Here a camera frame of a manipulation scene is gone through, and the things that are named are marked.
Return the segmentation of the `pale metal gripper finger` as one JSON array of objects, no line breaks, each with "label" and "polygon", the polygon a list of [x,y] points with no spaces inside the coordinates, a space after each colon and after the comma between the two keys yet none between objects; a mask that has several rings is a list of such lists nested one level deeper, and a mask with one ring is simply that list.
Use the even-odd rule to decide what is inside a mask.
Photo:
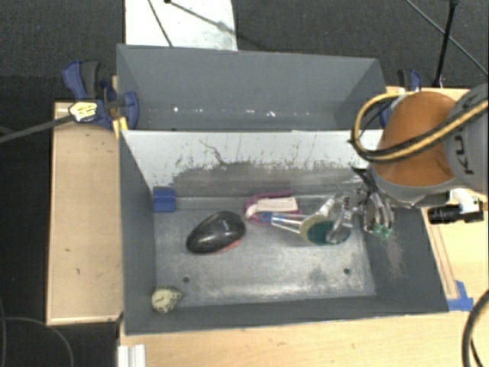
[{"label": "pale metal gripper finger", "polygon": [[325,234],[326,243],[343,243],[350,234],[354,225],[352,211],[343,209],[332,223],[331,229]]},{"label": "pale metal gripper finger", "polygon": [[317,211],[317,214],[327,219],[338,218],[338,202],[334,198],[328,199]]}]

